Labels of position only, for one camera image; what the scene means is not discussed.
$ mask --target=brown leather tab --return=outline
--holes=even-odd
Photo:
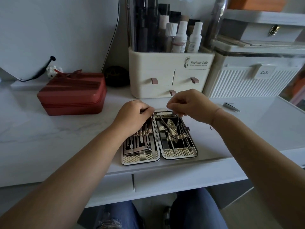
[[[193,84],[198,84],[199,83],[199,79],[197,79],[195,77],[191,77],[191,81],[193,82]]]
[[[158,84],[157,78],[151,78],[151,80],[152,80],[152,84]]]
[[[175,92],[174,90],[170,90],[170,95],[171,95],[171,96],[176,95],[176,93],[177,93],[177,92]]]

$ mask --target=black round object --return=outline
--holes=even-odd
[[[110,87],[123,87],[129,85],[129,72],[121,66],[110,66],[105,72],[106,85]]]

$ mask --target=jeans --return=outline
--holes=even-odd
[[[143,229],[139,213],[131,201],[97,208],[99,213],[93,226],[86,227],[80,220],[78,223],[87,229]],[[87,216],[85,215],[87,219],[89,215],[92,217],[92,213],[87,213]],[[170,228],[227,229],[227,225],[208,191],[205,188],[199,188],[177,193],[177,199],[170,211]]]

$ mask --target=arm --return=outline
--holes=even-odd
[[[167,107],[212,124],[279,223],[305,228],[305,171],[239,119],[196,90],[177,93]]]
[[[110,127],[2,215],[0,228],[71,228],[120,145],[142,127],[153,111],[139,100],[124,104]]]

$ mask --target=manicure set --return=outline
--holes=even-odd
[[[183,120],[172,111],[159,110],[124,141],[121,162],[123,165],[135,165],[156,162],[161,156],[173,160],[197,155],[189,128]]]

